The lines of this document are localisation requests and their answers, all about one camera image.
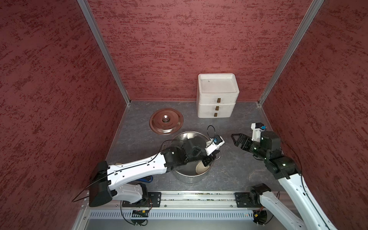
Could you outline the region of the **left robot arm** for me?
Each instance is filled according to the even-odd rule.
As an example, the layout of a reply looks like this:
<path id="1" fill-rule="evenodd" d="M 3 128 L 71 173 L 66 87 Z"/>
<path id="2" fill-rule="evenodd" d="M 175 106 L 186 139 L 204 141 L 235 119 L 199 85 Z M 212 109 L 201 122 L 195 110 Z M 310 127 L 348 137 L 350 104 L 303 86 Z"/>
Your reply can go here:
<path id="1" fill-rule="evenodd" d="M 223 144 L 224 141 L 217 137 L 201 148 L 194 145 L 193 139 L 189 139 L 178 147 L 168 147 L 140 161 L 115 165 L 108 165 L 106 161 L 99 162 L 90 176 L 89 206 L 99 207 L 114 199 L 130 203 L 147 199 L 146 188 L 141 184 L 133 185 L 132 181 L 177 171 L 192 162 L 201 161 L 204 166 L 208 166 L 216 159 L 216 154 Z"/>

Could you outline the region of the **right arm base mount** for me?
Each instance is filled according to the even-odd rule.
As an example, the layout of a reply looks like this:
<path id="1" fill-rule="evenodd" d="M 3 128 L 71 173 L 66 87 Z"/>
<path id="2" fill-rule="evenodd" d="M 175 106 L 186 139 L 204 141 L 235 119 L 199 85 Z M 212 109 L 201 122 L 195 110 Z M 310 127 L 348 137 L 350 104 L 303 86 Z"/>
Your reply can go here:
<path id="1" fill-rule="evenodd" d="M 262 205 L 256 201 L 253 192 L 234 193 L 235 202 L 238 208 L 260 208 Z"/>

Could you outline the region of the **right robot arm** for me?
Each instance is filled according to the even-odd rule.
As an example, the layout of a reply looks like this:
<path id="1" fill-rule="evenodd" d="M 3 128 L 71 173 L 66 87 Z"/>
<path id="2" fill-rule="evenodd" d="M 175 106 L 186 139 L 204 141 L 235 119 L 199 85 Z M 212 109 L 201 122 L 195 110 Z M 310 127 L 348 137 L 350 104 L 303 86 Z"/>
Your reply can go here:
<path id="1" fill-rule="evenodd" d="M 262 159 L 266 168 L 282 185 L 291 198 L 299 215 L 295 215 L 273 194 L 270 189 L 260 184 L 253 186 L 250 199 L 261 205 L 288 230 L 334 230 L 336 227 L 326 216 L 294 160 L 282 153 L 281 139 L 273 131 L 258 133 L 257 139 L 239 133 L 232 134 L 235 146 L 245 150 L 256 158 Z"/>

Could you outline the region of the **steel pot lid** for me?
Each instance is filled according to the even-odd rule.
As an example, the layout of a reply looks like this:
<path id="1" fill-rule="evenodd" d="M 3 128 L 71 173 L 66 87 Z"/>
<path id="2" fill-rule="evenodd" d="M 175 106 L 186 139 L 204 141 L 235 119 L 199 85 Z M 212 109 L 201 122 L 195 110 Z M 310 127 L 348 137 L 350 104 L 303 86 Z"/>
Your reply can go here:
<path id="1" fill-rule="evenodd" d="M 157 110 L 149 119 L 151 130 L 159 135 L 169 135 L 181 129 L 184 123 L 183 115 L 176 109 L 163 108 Z"/>

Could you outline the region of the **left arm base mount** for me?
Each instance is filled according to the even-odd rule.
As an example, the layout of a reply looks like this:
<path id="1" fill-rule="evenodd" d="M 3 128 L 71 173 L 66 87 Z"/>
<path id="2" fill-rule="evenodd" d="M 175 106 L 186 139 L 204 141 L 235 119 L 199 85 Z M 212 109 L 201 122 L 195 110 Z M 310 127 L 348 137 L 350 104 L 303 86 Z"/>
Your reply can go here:
<path id="1" fill-rule="evenodd" d="M 122 207 L 124 208 L 159 208 L 161 204 L 162 193 L 161 192 L 148 192 L 143 194 L 140 201 L 136 203 L 129 203 L 128 201 L 122 201 Z"/>

